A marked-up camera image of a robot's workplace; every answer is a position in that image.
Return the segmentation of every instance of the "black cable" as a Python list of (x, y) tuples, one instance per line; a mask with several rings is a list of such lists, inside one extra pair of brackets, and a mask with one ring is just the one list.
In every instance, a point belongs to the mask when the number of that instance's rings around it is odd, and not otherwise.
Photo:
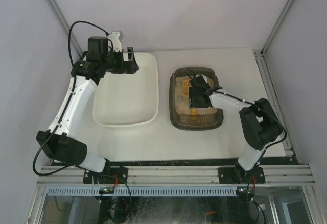
[(74, 27), (76, 24), (78, 24), (78, 23), (89, 24), (89, 25), (91, 25), (91, 26), (93, 26), (93, 27), (96, 27), (96, 28), (102, 30), (102, 31), (106, 34), (106, 36), (109, 35), (109, 33), (108, 33), (107, 31), (105, 31), (103, 28), (101, 28), (101, 27), (99, 27), (99, 26), (97, 26), (97, 25), (95, 25), (95, 24), (93, 24), (93, 23), (91, 23), (91, 22), (88, 22), (88, 21), (75, 21), (75, 22), (73, 22), (73, 24), (72, 24), (71, 27), (69, 28), (69, 32), (68, 32), (68, 53), (69, 53), (69, 59), (70, 59), (70, 61), (71, 61), (71, 65), (72, 65), (72, 66), (74, 65), (74, 63), (73, 63), (72, 51), (71, 51), (71, 37), (72, 37), (72, 30), (73, 30), (73, 27)]
[[(187, 73), (187, 70), (193, 73), (193, 75), (194, 75), (193, 78), (192, 78), (192, 77)], [(193, 72), (192, 70), (190, 70), (189, 68), (185, 68), (184, 71), (185, 71), (186, 75), (187, 75), (190, 79), (194, 79), (194, 78), (195, 78), (195, 74), (194, 74), (194, 72)], [(208, 91), (211, 91), (211, 92), (217, 93), (217, 94), (221, 94), (221, 95), (229, 96), (229, 97), (234, 98), (234, 99), (236, 99), (236, 100), (238, 100), (238, 101), (240, 101), (240, 102), (242, 102), (242, 103), (246, 103), (246, 104), (250, 104), (250, 105), (255, 106), (255, 107), (256, 107), (257, 109), (259, 109), (261, 112), (265, 113), (267, 116), (269, 116), (270, 118), (272, 118), (272, 119), (273, 119), (273, 120), (274, 120), (274, 121), (275, 121), (275, 122), (276, 122), (276, 123), (277, 123), (277, 124), (282, 128), (282, 130), (284, 131), (284, 137), (283, 137), (281, 140), (279, 140), (279, 141), (277, 141), (277, 142), (274, 142), (274, 143), (268, 145), (268, 146), (264, 149), (264, 151), (263, 151), (261, 157), (264, 155), (264, 153), (266, 152), (266, 150), (267, 150), (268, 148), (270, 148), (271, 146), (274, 146), (274, 145), (276, 145), (276, 144), (278, 144), (278, 143), (281, 143), (281, 142), (283, 142), (283, 141), (286, 140), (286, 137), (287, 137), (287, 130), (286, 130), (286, 128), (284, 127), (284, 125), (283, 125), (281, 122), (279, 122), (278, 119), (274, 118), (272, 115), (270, 115), (270, 114), (267, 113), (265, 110), (263, 110), (261, 107), (257, 106), (255, 103), (248, 102), (248, 101), (246, 101), (246, 100), (240, 99), (240, 98), (238, 98), (238, 97), (236, 97), (236, 96), (233, 96), (233, 95), (230, 95), (230, 94), (227, 94), (227, 93), (221, 92), (221, 91), (215, 91), (215, 90), (212, 91), (212, 90), (210, 90), (210, 89), (208, 89), (208, 88), (206, 88), (206, 87), (204, 87), (204, 86), (201, 86), (201, 87), (204, 88), (204, 89), (206, 89), (206, 90), (208, 90)]]
[[(109, 33), (108, 33), (107, 31), (105, 31), (103, 28), (101, 28), (101, 27), (99, 27), (99, 26), (97, 26), (97, 25), (95, 25), (95, 24), (93, 24), (93, 23), (91, 23), (91, 22), (88, 22), (88, 21), (75, 21), (75, 22), (71, 25), (71, 27), (70, 27), (70, 29), (69, 29), (69, 33), (68, 33), (68, 54), (69, 54), (69, 59), (70, 59), (70, 62), (71, 62), (71, 65), (72, 65), (72, 66), (73, 66), (74, 63), (73, 63), (72, 51), (71, 51), (71, 36), (72, 36), (72, 30), (73, 30), (73, 27), (74, 27), (76, 24), (78, 24), (78, 23), (89, 24), (89, 25), (91, 25), (91, 26), (94, 26), (94, 27), (96, 27), (96, 28), (102, 30), (102, 31), (106, 34), (106, 36), (109, 35)], [(111, 43), (111, 49), (112, 49), (112, 51), (113, 51), (113, 44), (112, 44), (112, 41), (111, 41), (111, 40), (109, 40), (109, 41), (110, 41), (110, 43)], [(63, 109), (63, 111), (62, 111), (62, 113), (61, 113), (61, 115), (60, 115), (60, 118), (59, 118), (59, 120), (58, 120), (58, 124), (61, 123), (62, 118), (64, 117), (65, 112), (66, 112), (66, 110), (67, 110), (67, 108), (68, 108), (68, 105), (69, 105), (69, 103), (70, 103), (70, 101), (71, 101), (71, 99), (72, 99), (72, 97), (73, 97), (73, 95), (74, 95), (75, 85), (76, 85), (76, 76), (74, 77), (72, 91), (71, 91), (71, 93), (70, 93), (70, 95), (69, 95), (69, 97), (68, 97), (68, 100), (67, 100), (67, 102), (66, 102), (66, 105), (65, 105), (65, 107), (64, 107), (64, 109)], [(36, 170), (35, 164), (36, 164), (36, 160), (37, 160), (37, 158), (38, 158), (40, 152), (42, 151), (42, 149), (44, 148), (44, 146), (49, 142), (49, 140), (51, 139), (51, 137), (55, 134), (55, 132), (57, 131), (58, 127), (59, 127), (59, 126), (56, 126), (56, 127), (54, 128), (54, 130), (51, 132), (51, 134), (49, 135), (49, 137), (45, 140), (44, 144), (39, 148), (39, 150), (38, 150), (38, 151), (36, 152), (36, 154), (35, 154), (35, 157), (34, 157), (34, 160), (33, 160), (32, 169), (33, 169), (33, 172), (34, 172), (35, 174), (37, 174), (38, 176), (50, 176), (50, 175), (52, 175), (52, 174), (55, 174), (55, 173), (57, 173), (57, 172), (59, 172), (59, 171), (61, 171), (61, 170), (63, 170), (63, 169), (66, 169), (67, 167), (71, 166), (71, 165), (67, 165), (67, 166), (64, 166), (64, 167), (62, 167), (62, 168), (60, 168), (60, 169), (58, 169), (58, 170), (55, 170), (55, 171), (53, 171), (53, 172), (49, 172), (49, 173), (39, 173), (39, 172)]]
[(268, 145), (268, 146), (265, 148), (264, 152), (266, 151), (266, 149), (270, 148), (271, 146), (274, 146), (274, 145), (276, 145), (276, 144), (278, 144), (278, 143), (281, 143), (281, 142), (285, 141), (285, 139), (286, 139), (286, 137), (287, 137), (287, 130), (286, 130), (286, 128), (284, 127), (284, 125), (283, 125), (281, 122), (279, 122), (278, 119), (274, 118), (272, 115), (270, 115), (270, 114), (267, 113), (265, 110), (263, 110), (261, 107), (257, 106), (255, 103), (251, 103), (251, 102), (248, 102), (248, 101), (246, 101), (246, 100), (242, 100), (242, 99), (240, 99), (240, 98), (238, 98), (238, 97), (236, 97), (236, 96), (233, 96), (233, 95), (230, 95), (230, 94), (227, 94), (227, 93), (221, 92), (221, 91), (213, 91), (213, 92), (214, 92), (214, 93), (217, 93), (217, 94), (222, 94), (222, 95), (225, 95), (225, 96), (229, 96), (229, 97), (231, 97), (231, 98), (234, 98), (234, 99), (236, 99), (236, 100), (238, 100), (238, 101), (240, 101), (240, 102), (246, 103), (246, 104), (253, 105), (253, 106), (255, 106), (256, 108), (258, 108), (261, 112), (265, 113), (267, 116), (269, 116), (270, 118), (272, 118), (272, 119), (273, 119), (277, 124), (279, 124), (279, 126), (280, 126), (280, 127), (282, 128), (282, 130), (284, 131), (284, 137), (283, 137), (281, 140), (279, 140), (279, 141), (277, 141), (277, 142), (274, 142), (274, 143)]
[[(66, 112), (66, 110), (67, 110), (67, 108), (68, 108), (68, 105), (69, 105), (69, 103), (70, 103), (70, 101), (71, 101), (71, 99), (72, 99), (72, 97), (73, 97), (73, 95), (74, 95), (75, 85), (76, 85), (76, 77), (74, 77), (72, 91), (71, 91), (71, 93), (70, 93), (70, 95), (69, 95), (69, 97), (68, 97), (68, 99), (67, 99), (66, 105), (65, 105), (64, 109), (62, 110), (62, 113), (61, 113), (61, 115), (60, 115), (60, 117), (59, 117), (58, 124), (61, 123), (62, 118), (64, 117), (65, 112)], [(45, 142), (43, 143), (43, 145), (39, 148), (39, 150), (38, 150), (38, 151), (36, 152), (36, 154), (35, 154), (35, 157), (34, 157), (34, 160), (33, 160), (32, 168), (33, 168), (33, 172), (34, 172), (35, 174), (37, 174), (38, 176), (41, 176), (41, 177), (50, 176), (50, 175), (52, 175), (52, 174), (54, 174), (54, 173), (57, 173), (57, 172), (59, 172), (59, 171), (61, 171), (61, 170), (63, 170), (63, 169), (66, 169), (67, 167), (71, 166), (71, 165), (67, 165), (67, 166), (64, 166), (64, 167), (62, 167), (62, 168), (60, 168), (60, 169), (58, 169), (58, 170), (55, 170), (55, 171), (53, 171), (53, 172), (49, 172), (49, 173), (40, 173), (40, 172), (38, 172), (38, 171), (36, 170), (35, 164), (36, 164), (36, 160), (37, 160), (37, 158), (38, 158), (40, 152), (42, 151), (42, 149), (44, 148), (44, 146), (49, 142), (49, 140), (50, 140), (51, 137), (55, 134), (55, 132), (57, 131), (58, 128), (59, 128), (59, 125), (56, 126), (56, 127), (53, 129), (53, 131), (51, 132), (51, 134), (49, 135), (49, 137), (45, 140)]]
[(108, 200), (103, 200), (102, 203), (105, 203), (105, 205), (109, 206), (110, 210), (114, 210), (114, 211), (118, 211), (118, 212), (126, 212), (125, 210), (122, 209), (116, 209), (113, 207), (114, 204), (117, 204), (117, 200), (111, 200), (111, 198), (109, 198)]
[(262, 216), (264, 218), (264, 224), (266, 224), (267, 223), (267, 220), (266, 220), (266, 215), (265, 215), (263, 209), (261, 208), (261, 206), (255, 200), (252, 200), (252, 202), (260, 209), (260, 211), (262, 213)]
[(109, 178), (117, 179), (118, 181), (122, 182), (126, 186), (126, 188), (128, 190), (128, 194), (129, 194), (129, 208), (130, 208), (132, 206), (132, 192), (131, 192), (131, 189), (129, 188), (129, 186), (122, 179), (120, 179), (118, 177), (114, 177), (114, 176), (110, 176), (110, 175), (103, 175), (103, 174), (100, 174), (100, 175), (103, 176), (103, 177), (109, 177)]
[[(251, 209), (250, 209), (250, 203), (249, 203), (249, 188), (250, 188), (251, 179), (252, 179), (252, 174), (250, 175), (250, 179), (249, 179), (249, 182), (248, 182), (247, 187), (246, 187), (246, 206), (247, 206), (247, 210), (248, 210), (248, 212), (250, 214), (250, 217), (253, 220), (252, 212), (251, 212)], [(256, 219), (253, 220), (253, 221), (257, 222), (258, 219), (259, 219), (259, 214), (256, 216)]]
[[(188, 72), (187, 71), (190, 71), (192, 74), (193, 74), (193, 78), (188, 74)], [(192, 79), (194, 79), (195, 78), (195, 73), (190, 69), (190, 68), (184, 68), (184, 72), (186, 73), (186, 75), (192, 80)]]
[(56, 203), (57, 210), (59, 210), (59, 211), (61, 211), (61, 212), (67, 212), (67, 211), (70, 211), (70, 210), (72, 209), (72, 207), (70, 207), (70, 208), (67, 209), (67, 210), (62, 210), (62, 209), (60, 209), (60, 208), (59, 208), (59, 205), (58, 205), (57, 197), (56, 197), (56, 196), (53, 196), (53, 198), (55, 199), (55, 203)]

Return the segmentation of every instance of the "glass panel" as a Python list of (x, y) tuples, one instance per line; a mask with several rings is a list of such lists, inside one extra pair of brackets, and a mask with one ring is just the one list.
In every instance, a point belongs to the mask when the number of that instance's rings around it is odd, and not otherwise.
[(41, 224), (97, 224), (99, 210), (93, 196), (47, 196)]
[(41, 223), (265, 223), (264, 216), (266, 223), (311, 223), (299, 188), (251, 186), (251, 193), (254, 202), (246, 197), (133, 197), (132, 207), (128, 197), (48, 196)]

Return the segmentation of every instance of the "gray wall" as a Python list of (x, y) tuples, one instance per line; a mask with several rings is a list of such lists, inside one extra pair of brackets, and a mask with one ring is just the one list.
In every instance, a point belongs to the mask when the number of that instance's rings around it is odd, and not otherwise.
[[(69, 23), (83, 18), (109, 31), (121, 30), (124, 46), (148, 52), (262, 48), (286, 0), (56, 1)], [(89, 30), (75, 34), (83, 49)]]
[(289, 130), (327, 200), (327, 0), (296, 0), (268, 51)]
[(67, 38), (45, 0), (0, 0), (0, 12), (0, 216), (23, 223), (37, 180), (35, 136), (58, 111), (71, 69)]

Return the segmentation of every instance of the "white table surface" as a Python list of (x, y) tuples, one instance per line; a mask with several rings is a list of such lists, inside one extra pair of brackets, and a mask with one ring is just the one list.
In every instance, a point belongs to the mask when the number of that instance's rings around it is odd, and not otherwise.
[[(267, 98), (250, 48), (199, 49), (150, 52), (157, 59), (159, 75), (159, 113), (147, 125), (106, 128), (92, 118), (93, 96), (86, 105), (77, 140), (111, 161), (220, 159), (242, 154), (247, 143), (238, 114), (224, 112), (223, 124), (214, 130), (183, 131), (171, 125), (169, 117), (169, 79), (181, 67), (212, 68), (220, 85), (234, 95)], [(283, 145), (272, 146), (265, 157), (285, 156)]]

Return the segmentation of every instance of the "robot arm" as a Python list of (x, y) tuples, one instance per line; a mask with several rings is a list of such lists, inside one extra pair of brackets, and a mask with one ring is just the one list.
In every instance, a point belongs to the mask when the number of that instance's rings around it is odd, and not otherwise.
[(266, 149), (271, 146), (283, 128), (268, 100), (250, 102), (239, 99), (221, 87), (211, 87), (203, 76), (190, 80), (190, 108), (215, 107), (239, 113), (247, 145), (236, 164), (239, 178), (259, 165)]
[(133, 48), (127, 48), (129, 60), (124, 61), (119, 37), (120, 32), (112, 32), (108, 37), (90, 37), (88, 50), (73, 65), (69, 88), (58, 114), (48, 130), (39, 131), (36, 136), (48, 158), (108, 173), (110, 161), (88, 151), (84, 143), (76, 140), (76, 131), (84, 108), (105, 73), (134, 74), (139, 69)]

